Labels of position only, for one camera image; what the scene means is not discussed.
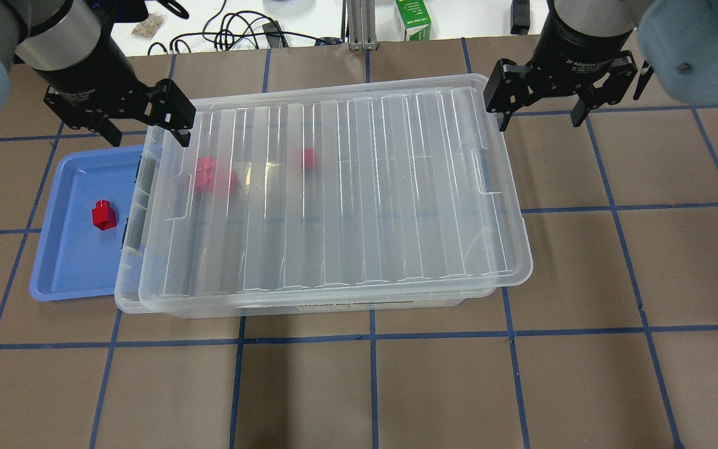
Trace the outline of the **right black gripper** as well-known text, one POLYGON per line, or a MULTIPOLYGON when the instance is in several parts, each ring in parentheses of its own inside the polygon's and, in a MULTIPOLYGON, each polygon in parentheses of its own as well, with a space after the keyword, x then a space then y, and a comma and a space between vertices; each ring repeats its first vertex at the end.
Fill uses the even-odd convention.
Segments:
POLYGON ((570 119, 573 127, 580 127, 591 111, 621 102, 635 79, 635 60, 623 49, 629 36, 629 32, 608 37, 585 34, 550 12, 529 62, 496 62, 482 93, 487 113, 495 115, 499 131, 504 132, 522 107, 577 95, 570 119))

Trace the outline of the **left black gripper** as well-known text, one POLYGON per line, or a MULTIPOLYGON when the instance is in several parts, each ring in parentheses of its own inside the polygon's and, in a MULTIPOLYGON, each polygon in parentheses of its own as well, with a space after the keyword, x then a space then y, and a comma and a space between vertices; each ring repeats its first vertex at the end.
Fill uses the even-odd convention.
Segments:
POLYGON ((109 36, 100 36, 91 53, 70 67, 35 71, 69 105, 93 111, 88 130, 113 147, 122 145, 123 133, 109 117, 140 122, 147 117, 148 125, 167 130, 183 148, 190 145, 196 106, 171 79, 153 85, 138 79, 122 49, 109 36))

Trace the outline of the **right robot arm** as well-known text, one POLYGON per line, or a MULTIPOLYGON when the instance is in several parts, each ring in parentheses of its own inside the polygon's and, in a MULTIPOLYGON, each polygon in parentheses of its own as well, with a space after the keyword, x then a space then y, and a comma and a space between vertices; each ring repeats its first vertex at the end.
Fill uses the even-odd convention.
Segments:
POLYGON ((484 89, 488 113, 510 117, 542 99, 575 95, 577 127, 630 85, 640 99, 656 77, 689 105, 718 104, 718 1, 549 1, 535 52, 519 65, 501 59, 484 89))

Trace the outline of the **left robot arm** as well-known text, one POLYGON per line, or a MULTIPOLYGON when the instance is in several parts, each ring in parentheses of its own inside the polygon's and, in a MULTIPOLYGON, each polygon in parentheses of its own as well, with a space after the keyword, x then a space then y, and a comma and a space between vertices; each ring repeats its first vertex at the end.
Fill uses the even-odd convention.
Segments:
POLYGON ((187 147, 194 105, 170 79, 140 82, 111 37, 115 24, 148 15, 143 1, 0 1, 0 111, 22 62, 47 82, 43 101, 69 128, 119 146, 115 120, 137 120, 187 147))

